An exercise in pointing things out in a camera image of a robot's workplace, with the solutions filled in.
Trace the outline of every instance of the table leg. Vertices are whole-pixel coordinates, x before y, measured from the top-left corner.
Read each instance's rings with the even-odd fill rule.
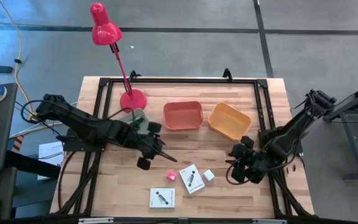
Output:
[[[19,153],[7,151],[5,158],[5,167],[16,167],[18,170],[42,175],[45,177],[57,178],[60,173],[60,167],[29,158]]]

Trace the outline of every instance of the red desk lamp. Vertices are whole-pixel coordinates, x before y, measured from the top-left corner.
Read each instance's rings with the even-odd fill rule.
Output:
[[[130,108],[132,110],[137,108],[144,109],[146,107],[146,96],[140,90],[133,90],[128,83],[125,76],[124,68],[122,67],[121,59],[119,58],[119,49],[117,41],[122,39],[122,32],[114,23],[109,20],[106,8],[103,4],[96,2],[91,6],[91,14],[94,20],[94,28],[92,30],[92,40],[96,45],[109,45],[113,54],[116,55],[119,67],[124,77],[125,93],[121,96],[121,108]]]

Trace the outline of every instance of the pink cube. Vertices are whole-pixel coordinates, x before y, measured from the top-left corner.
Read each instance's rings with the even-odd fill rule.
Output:
[[[177,178],[177,175],[174,172],[169,172],[167,174],[167,179],[168,180],[175,181],[176,178]]]

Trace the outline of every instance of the orange bin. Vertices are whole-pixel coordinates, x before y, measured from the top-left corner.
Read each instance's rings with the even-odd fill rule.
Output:
[[[167,103],[164,106],[164,125],[169,130],[198,129],[203,121],[203,109],[198,101]]]
[[[229,139],[240,141],[251,126],[251,119],[239,110],[218,103],[208,118],[209,126]]]

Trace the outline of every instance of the lamp shade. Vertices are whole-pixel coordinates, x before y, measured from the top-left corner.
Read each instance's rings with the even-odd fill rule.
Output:
[[[106,8],[100,2],[93,3],[91,15],[94,20],[92,40],[96,45],[109,45],[121,40],[122,32],[117,25],[109,20]]]

